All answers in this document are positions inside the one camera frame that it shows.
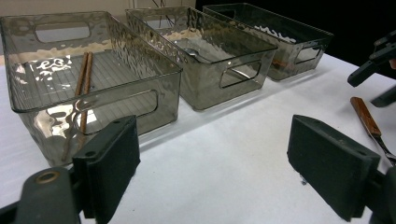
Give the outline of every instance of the black background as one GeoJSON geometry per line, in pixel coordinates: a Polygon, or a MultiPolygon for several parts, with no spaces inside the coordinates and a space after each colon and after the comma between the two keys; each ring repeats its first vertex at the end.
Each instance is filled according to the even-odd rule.
{"type": "MultiPolygon", "coordinates": [[[[396,30],[396,0],[385,1],[244,1],[289,19],[314,26],[334,34],[325,53],[357,66],[369,60],[374,42],[396,30]]],[[[196,8],[204,5],[241,3],[234,0],[197,0],[196,8]]],[[[378,72],[396,77],[389,63],[378,72]]]]}

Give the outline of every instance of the wooden knife handle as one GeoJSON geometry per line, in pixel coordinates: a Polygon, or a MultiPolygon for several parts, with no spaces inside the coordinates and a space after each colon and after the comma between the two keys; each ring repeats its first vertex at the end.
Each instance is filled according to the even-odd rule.
{"type": "Polygon", "coordinates": [[[367,133],[373,137],[381,136],[381,131],[376,125],[364,101],[359,97],[353,96],[350,98],[350,103],[352,103],[353,108],[355,108],[356,113],[361,119],[361,124],[364,126],[367,133]]]}

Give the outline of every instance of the knife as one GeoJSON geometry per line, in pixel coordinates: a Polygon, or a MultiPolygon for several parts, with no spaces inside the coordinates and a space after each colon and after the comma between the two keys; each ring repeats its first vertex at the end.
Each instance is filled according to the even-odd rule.
{"type": "Polygon", "coordinates": [[[395,166],[396,157],[388,150],[388,148],[385,146],[384,141],[382,141],[382,133],[376,125],[364,101],[359,97],[353,96],[350,98],[350,103],[352,103],[353,108],[355,108],[355,111],[358,114],[361,120],[361,124],[365,128],[366,132],[370,136],[372,136],[374,140],[381,146],[382,150],[385,153],[385,156],[388,158],[392,166],[395,166]]]}

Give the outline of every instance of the clear plastic bin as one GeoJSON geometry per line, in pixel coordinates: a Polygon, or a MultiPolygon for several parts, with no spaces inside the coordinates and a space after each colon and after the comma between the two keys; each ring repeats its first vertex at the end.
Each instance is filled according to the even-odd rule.
{"type": "Polygon", "coordinates": [[[247,3],[203,6],[203,12],[278,46],[268,77],[315,69],[333,35],[247,3]]]}
{"type": "Polygon", "coordinates": [[[183,68],[180,95],[192,109],[262,88],[276,46],[191,7],[126,14],[135,33],[183,68]]]}
{"type": "Polygon", "coordinates": [[[138,134],[177,119],[181,68],[108,12],[3,17],[1,34],[11,108],[50,166],[115,119],[136,115],[138,134]],[[89,51],[91,86],[78,95],[89,51]]]}

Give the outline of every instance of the white tablecloth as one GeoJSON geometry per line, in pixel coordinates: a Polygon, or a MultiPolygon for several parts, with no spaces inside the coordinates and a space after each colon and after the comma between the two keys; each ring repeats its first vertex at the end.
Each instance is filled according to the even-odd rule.
{"type": "MultiPolygon", "coordinates": [[[[396,153],[396,104],[370,101],[396,81],[372,75],[357,88],[347,77],[358,67],[323,55],[315,70],[274,82],[203,112],[180,99],[176,122],[139,137],[137,167],[111,223],[346,223],[288,162],[291,118],[320,119],[380,155],[350,97],[361,97],[396,153]]],[[[8,101],[0,66],[0,206],[20,198],[24,180],[49,168],[8,101]]],[[[383,160],[378,170],[385,172],[383,160]]],[[[352,223],[368,223],[371,211],[352,223]]],[[[82,220],[94,223],[93,220],[82,220]]]]}

